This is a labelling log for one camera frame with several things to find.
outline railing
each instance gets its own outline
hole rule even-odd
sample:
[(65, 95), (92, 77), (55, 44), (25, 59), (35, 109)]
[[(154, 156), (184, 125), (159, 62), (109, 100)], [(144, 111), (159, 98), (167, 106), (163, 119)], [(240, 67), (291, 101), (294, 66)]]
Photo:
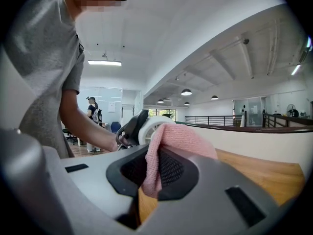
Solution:
[(278, 127), (302, 127), (313, 125), (313, 119), (300, 117), (285, 117), (281, 115), (271, 115), (263, 113), (263, 126), (266, 128)]
[[(246, 127), (246, 112), (244, 114), (245, 122), (243, 124)], [(240, 127), (242, 121), (242, 115), (231, 116), (186, 116), (186, 123), (190, 124), (206, 124), (206, 125), (218, 125), (218, 126), (237, 126)]]

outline dark shirt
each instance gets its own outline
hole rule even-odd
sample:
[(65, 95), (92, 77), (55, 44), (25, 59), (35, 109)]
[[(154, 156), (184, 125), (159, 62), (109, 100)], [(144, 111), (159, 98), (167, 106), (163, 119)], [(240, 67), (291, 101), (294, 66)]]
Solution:
[(96, 110), (96, 108), (91, 104), (89, 107), (88, 107), (88, 110), (91, 110), (91, 116), (89, 117), (91, 120), (93, 120), (92, 118), (92, 115), (94, 113), (94, 111)]

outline black rectangular slot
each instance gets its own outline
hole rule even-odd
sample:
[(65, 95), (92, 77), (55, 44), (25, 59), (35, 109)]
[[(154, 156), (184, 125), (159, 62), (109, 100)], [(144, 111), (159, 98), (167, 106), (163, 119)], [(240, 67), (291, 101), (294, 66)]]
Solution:
[(78, 165), (65, 167), (65, 170), (67, 170), (67, 172), (70, 173), (70, 172), (74, 172), (74, 171), (78, 171), (78, 170), (82, 170), (82, 169), (86, 169), (86, 168), (88, 168), (88, 165), (78, 164)]
[(254, 226), (266, 217), (240, 187), (231, 187), (225, 192), (249, 227)]

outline gray t-shirt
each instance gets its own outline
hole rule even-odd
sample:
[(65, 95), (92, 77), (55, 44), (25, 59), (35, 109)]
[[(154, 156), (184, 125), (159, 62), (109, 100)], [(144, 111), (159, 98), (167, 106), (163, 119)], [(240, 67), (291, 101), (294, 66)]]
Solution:
[(20, 130), (55, 148), (60, 158), (72, 157), (62, 132), (59, 107), (62, 90), (79, 93), (85, 56), (65, 1), (28, 0), (4, 47), (36, 95)]

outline pink cloth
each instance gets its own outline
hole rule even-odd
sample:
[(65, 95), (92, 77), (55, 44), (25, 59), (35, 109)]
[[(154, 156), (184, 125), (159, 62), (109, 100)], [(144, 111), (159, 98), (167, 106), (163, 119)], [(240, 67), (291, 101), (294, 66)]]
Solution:
[(157, 193), (162, 189), (157, 155), (160, 144), (217, 159), (213, 145), (198, 136), (190, 127), (182, 124), (162, 124), (154, 133), (146, 155), (147, 176), (141, 187), (150, 197), (157, 198)]

